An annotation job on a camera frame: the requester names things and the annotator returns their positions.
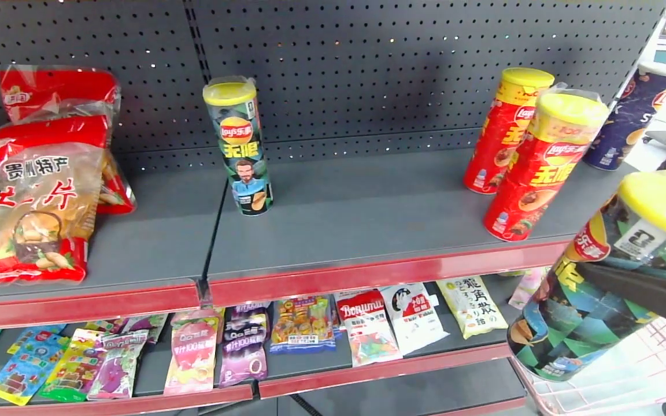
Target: red chip can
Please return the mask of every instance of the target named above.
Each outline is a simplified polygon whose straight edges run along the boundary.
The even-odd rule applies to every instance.
[[[481,194],[494,194],[510,163],[510,156],[534,116],[539,92],[552,86],[554,77],[533,68],[506,68],[474,153],[464,174],[464,186]]]
[[[507,242],[528,239],[607,116],[600,100],[568,91],[542,94],[484,215],[488,232]]]

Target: shopping cart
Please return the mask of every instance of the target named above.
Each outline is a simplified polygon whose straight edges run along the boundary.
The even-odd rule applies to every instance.
[[[518,361],[510,361],[544,416],[618,415],[655,404],[660,404],[666,414],[663,318],[623,340],[568,382],[544,381],[523,369]]]

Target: red shelf edge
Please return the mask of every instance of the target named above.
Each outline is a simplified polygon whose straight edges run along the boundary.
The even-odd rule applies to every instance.
[[[193,310],[200,306],[196,283],[94,295],[0,303],[0,328],[70,324],[138,314]]]
[[[354,384],[355,382],[373,381],[381,378],[407,376],[420,372],[430,372],[483,361],[510,357],[507,343],[488,347],[469,348],[441,354],[425,355],[417,358],[405,358],[388,363],[376,363],[349,369],[332,370],[304,374],[304,376],[286,377],[278,380],[262,381],[258,390],[262,399],[277,398],[294,393]]]
[[[131,414],[171,411],[220,403],[252,400],[250,384],[233,385],[211,392],[190,395],[154,395],[122,400],[82,403],[39,404],[31,406],[0,406],[0,416],[130,416]]]
[[[209,281],[216,306],[550,266],[571,241]]]

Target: white snack packet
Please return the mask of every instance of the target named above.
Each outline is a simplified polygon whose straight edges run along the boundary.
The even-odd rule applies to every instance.
[[[383,287],[379,291],[403,355],[449,335],[443,330],[435,305],[422,283]]]

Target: store shelf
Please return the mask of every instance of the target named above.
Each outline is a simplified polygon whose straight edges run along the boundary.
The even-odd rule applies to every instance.
[[[68,323],[199,306],[225,173],[197,169],[130,180],[138,209],[100,216],[89,274],[77,286],[0,287],[0,328]]]
[[[64,331],[69,335],[80,325],[69,325]],[[7,348],[17,339],[21,329],[5,329],[0,334],[0,370],[10,358]],[[166,374],[171,361],[171,329],[164,328],[160,341],[154,347],[146,347],[140,360],[133,398],[124,400],[93,401],[83,403],[57,403],[35,395],[26,406],[14,406],[0,399],[0,416],[42,416],[43,414],[68,416],[126,416],[170,411],[181,408],[209,406],[219,403],[251,400],[251,383],[234,385],[227,389],[215,389],[207,393],[164,396]],[[217,359],[214,379],[220,376],[221,359]]]
[[[323,416],[476,416],[523,406],[526,390],[507,359],[301,394]],[[279,413],[303,416],[290,399]]]
[[[512,322],[520,312],[508,305],[508,299],[520,279],[486,276],[483,281],[502,315],[508,323]],[[269,377],[266,381],[259,382],[261,397],[274,398],[336,385],[465,366],[511,356],[505,341],[504,329],[496,329],[465,340],[438,287],[433,283],[426,284],[426,287],[429,293],[437,294],[439,298],[436,311],[444,330],[450,334],[448,337],[421,348],[402,360],[357,368],[351,367],[351,348],[346,334],[336,340],[336,350],[333,352],[309,355],[267,354]]]
[[[228,192],[208,270],[214,302],[547,266],[632,171],[578,164],[531,238],[507,243],[481,224],[492,197],[461,184],[471,153],[272,161],[269,213],[244,218]]]

